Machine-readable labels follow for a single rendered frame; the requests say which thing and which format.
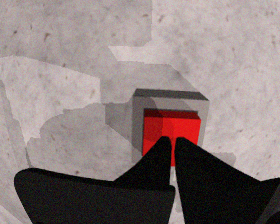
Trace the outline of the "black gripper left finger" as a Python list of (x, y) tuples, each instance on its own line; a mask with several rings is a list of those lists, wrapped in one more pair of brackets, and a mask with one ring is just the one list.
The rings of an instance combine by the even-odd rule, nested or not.
[(171, 156), (170, 137), (161, 136), (115, 181), (32, 167), (15, 174), (15, 191), (32, 224), (167, 224)]

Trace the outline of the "red button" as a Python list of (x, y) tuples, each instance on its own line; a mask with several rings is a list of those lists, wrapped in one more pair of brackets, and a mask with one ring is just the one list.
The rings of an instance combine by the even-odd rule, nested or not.
[(175, 166), (177, 137), (202, 148), (209, 104), (201, 92), (136, 88), (132, 97), (131, 163), (139, 162), (161, 136), (170, 137), (171, 166)]

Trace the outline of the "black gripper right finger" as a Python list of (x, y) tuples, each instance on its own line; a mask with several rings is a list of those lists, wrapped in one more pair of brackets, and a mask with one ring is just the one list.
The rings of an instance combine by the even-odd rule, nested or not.
[(257, 181), (185, 137), (174, 159), (185, 224), (265, 224), (280, 211), (280, 177)]

